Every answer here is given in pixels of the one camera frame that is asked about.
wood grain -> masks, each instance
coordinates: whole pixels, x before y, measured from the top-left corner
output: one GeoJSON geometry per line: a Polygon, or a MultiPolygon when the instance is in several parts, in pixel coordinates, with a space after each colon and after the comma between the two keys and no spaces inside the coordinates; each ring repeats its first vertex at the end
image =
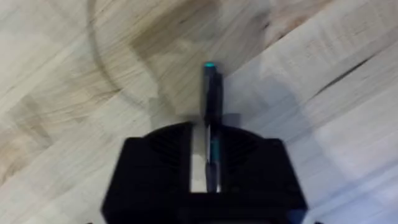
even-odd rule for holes
{"type": "Polygon", "coordinates": [[[103,223],[123,139],[197,115],[205,60],[240,126],[287,143],[308,221],[396,222],[396,1],[2,5],[1,223],[103,223]]]}

